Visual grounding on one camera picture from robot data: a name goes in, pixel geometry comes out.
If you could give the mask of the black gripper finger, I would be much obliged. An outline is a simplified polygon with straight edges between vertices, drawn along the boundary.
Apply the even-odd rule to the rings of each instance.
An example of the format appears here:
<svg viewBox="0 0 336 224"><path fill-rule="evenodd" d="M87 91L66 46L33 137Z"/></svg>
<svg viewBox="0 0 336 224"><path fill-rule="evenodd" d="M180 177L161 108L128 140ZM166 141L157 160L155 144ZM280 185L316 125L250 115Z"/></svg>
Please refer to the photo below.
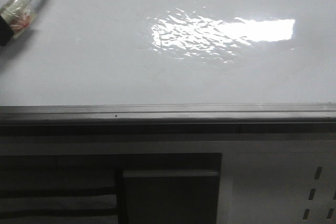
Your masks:
<svg viewBox="0 0 336 224"><path fill-rule="evenodd" d="M0 16L0 46L4 47L14 35L10 25Z"/></svg>

